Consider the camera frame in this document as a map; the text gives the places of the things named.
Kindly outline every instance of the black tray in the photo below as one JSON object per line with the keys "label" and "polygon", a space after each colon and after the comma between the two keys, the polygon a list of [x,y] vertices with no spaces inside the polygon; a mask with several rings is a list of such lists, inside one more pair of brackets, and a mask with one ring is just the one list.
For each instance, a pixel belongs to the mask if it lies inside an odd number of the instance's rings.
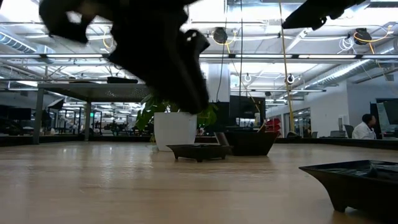
{"label": "black tray", "polygon": [[277,133],[225,132],[225,138],[234,156],[266,156],[274,144]]}
{"label": "black tray", "polygon": [[336,211],[347,207],[396,220],[398,164],[353,161],[300,167],[326,188]]}
{"label": "black tray", "polygon": [[204,159],[225,159],[227,153],[231,150],[229,146],[217,145],[174,145],[167,147],[173,150],[175,159],[184,157],[196,159],[198,162],[203,162]]}

